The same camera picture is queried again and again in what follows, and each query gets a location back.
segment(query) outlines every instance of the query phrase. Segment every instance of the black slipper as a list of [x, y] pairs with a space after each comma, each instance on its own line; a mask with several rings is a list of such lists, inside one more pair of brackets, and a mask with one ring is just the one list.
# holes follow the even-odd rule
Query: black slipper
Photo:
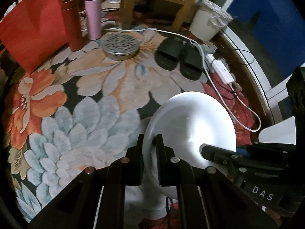
[[183, 41], [178, 37], [168, 37], [155, 52], [156, 63], [166, 70], [174, 70], [179, 62]]
[[202, 74], [202, 56], [197, 47], [187, 42], [180, 57], [180, 72], [189, 80], [196, 81]]

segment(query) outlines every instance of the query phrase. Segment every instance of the white cable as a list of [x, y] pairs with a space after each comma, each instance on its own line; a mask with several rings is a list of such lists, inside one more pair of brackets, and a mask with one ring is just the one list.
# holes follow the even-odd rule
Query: white cable
[[[236, 94], [236, 97], [237, 97], [238, 101], [239, 101], [243, 106], [245, 106], [247, 109], [249, 109], [249, 111], [251, 111], [251, 112], [258, 118], [258, 121], [259, 121], [259, 124], [260, 124], [259, 127], [258, 127], [257, 129], [250, 129], [250, 128], [247, 128], [246, 126], [244, 126], [244, 125], [235, 117], [235, 115], [232, 113], [232, 111], [228, 108], [227, 104], [225, 103], [225, 101], [224, 101], [223, 98], [222, 98], [222, 95], [221, 95], [221, 94], [219, 93], [219, 91], [217, 90], [215, 84], [213, 83], [213, 81], [212, 81], [212, 79], [211, 79], [211, 77], [210, 77], [210, 75], [209, 75], [209, 73], [208, 73], [208, 71], [207, 71], [207, 68], [206, 68], [206, 65], [205, 65], [205, 61], [204, 61], [204, 52], [203, 52], [201, 46], [200, 46], [195, 40], [190, 39], [190, 38], [187, 38], [186, 36], [180, 35], [180, 34], [178, 34], [178, 33], [171, 33], [171, 32], [159, 30], [159, 29], [156, 29], [156, 28], [144, 28], [144, 29], [140, 29], [140, 30], [124, 30], [124, 29], [120, 29], [120, 28], [108, 28], [108, 29], [105, 29], [105, 31], [119, 31], [119, 32], [142, 32], [142, 31], [146, 31], [146, 30], [152, 30], [152, 31], [157, 31], [157, 32], [162, 32], [162, 33], [174, 34], [174, 35], [177, 35], [177, 36], [179, 36], [179, 37], [185, 38], [185, 39], [190, 40], [190, 41], [194, 42], [195, 44], [197, 44], [198, 47], [199, 47], [199, 49], [200, 49], [200, 51], [201, 51], [202, 63], [203, 63], [203, 67], [204, 67], [205, 73], [206, 73], [206, 75], [207, 75], [207, 77], [208, 77], [210, 83], [212, 84], [213, 88], [215, 89], [216, 93], [218, 94], [220, 100], [221, 100], [222, 103], [224, 104], [225, 108], [228, 110], [228, 112], [231, 114], [231, 116], [232, 116], [232, 117], [233, 117], [233, 118], [234, 118], [234, 119], [244, 128], [244, 129], [246, 129], [246, 130], [248, 130], [248, 131], [251, 131], [251, 132], [257, 132], [257, 131], [260, 130], [260, 127], [261, 127], [261, 125], [262, 125], [260, 118], [258, 117], [258, 115], [257, 115], [251, 108], [247, 107], [247, 106], [240, 100], [240, 98], [238, 97], [237, 94]], [[230, 85], [230, 87], [231, 87], [232, 91], [233, 91], [234, 93], [236, 93], [235, 90], [233, 89], [233, 87], [232, 87], [231, 85]]]

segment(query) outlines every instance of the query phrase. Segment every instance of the blue wall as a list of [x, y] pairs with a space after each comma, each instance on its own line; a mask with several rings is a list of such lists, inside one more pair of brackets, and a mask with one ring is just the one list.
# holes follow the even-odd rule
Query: blue wall
[[253, 35], [284, 78], [305, 62], [305, 21], [291, 0], [234, 0], [228, 12], [242, 23], [260, 12]]

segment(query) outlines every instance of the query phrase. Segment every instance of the pink water bottle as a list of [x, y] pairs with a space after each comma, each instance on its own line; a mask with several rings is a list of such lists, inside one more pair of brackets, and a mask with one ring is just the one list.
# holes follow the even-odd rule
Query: pink water bottle
[[101, 2], [102, 0], [85, 0], [88, 36], [90, 40], [99, 39], [101, 32]]

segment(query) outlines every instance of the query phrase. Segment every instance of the red bag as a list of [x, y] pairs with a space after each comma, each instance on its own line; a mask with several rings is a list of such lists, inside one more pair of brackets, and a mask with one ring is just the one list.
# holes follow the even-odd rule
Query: red bag
[[61, 1], [22, 0], [0, 23], [0, 39], [28, 73], [67, 43]]

